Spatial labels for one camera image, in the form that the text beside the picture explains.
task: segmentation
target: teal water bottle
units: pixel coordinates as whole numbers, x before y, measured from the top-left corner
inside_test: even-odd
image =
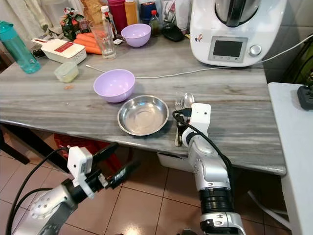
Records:
[[[39,62],[15,32],[13,24],[0,21],[0,41],[24,72],[34,73],[41,68]]]

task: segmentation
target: food crumb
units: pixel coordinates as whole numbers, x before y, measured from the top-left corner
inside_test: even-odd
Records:
[[[64,87],[64,90],[70,90],[70,89],[73,89],[73,88],[74,88],[74,86],[73,86],[73,85],[70,85],[70,86]]]

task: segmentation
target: digital display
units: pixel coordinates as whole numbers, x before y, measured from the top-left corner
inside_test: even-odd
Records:
[[[239,57],[243,42],[215,41],[213,55]]]

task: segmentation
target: tiled floor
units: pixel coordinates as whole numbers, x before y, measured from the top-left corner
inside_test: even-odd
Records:
[[[49,133],[36,132],[51,147],[56,148]],[[7,154],[0,152],[0,235],[11,203],[25,176],[41,158],[12,136],[5,134],[6,142],[27,155],[31,163],[23,165]],[[120,148],[117,155],[123,159],[126,148]],[[201,211],[198,194],[192,174],[168,169],[159,164],[155,153],[135,150],[135,157],[141,159],[141,167],[121,187],[102,190],[93,200],[86,199],[62,227],[61,235],[176,235],[189,228],[202,234],[199,225]],[[38,169],[26,185],[24,192],[34,188],[55,187],[70,177],[46,163]],[[236,187],[236,210],[241,214],[247,235],[291,235],[283,225],[274,221],[252,202],[244,193],[246,188],[259,192],[260,199],[284,207],[279,196],[273,202],[264,195],[262,180],[254,180],[249,173],[241,174]],[[271,185],[269,177],[266,185]],[[15,229],[25,219],[27,209],[34,197],[26,200],[18,210],[14,221]]]

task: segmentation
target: red container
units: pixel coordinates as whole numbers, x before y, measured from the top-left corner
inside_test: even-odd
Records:
[[[122,29],[127,26],[127,18],[125,12],[125,0],[108,0],[110,11],[113,15],[113,20],[117,33],[121,33]]]

